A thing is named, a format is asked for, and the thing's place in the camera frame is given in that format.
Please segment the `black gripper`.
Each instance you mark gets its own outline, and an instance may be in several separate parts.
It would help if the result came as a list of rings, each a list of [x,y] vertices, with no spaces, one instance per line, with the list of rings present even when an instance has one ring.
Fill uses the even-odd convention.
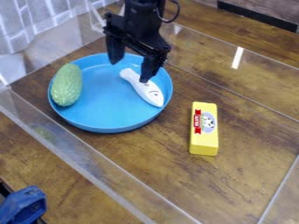
[[[125,47],[144,56],[139,81],[147,83],[164,66],[171,46],[160,35],[166,0],[125,0],[125,12],[120,16],[108,12],[107,56],[115,65],[125,54]]]

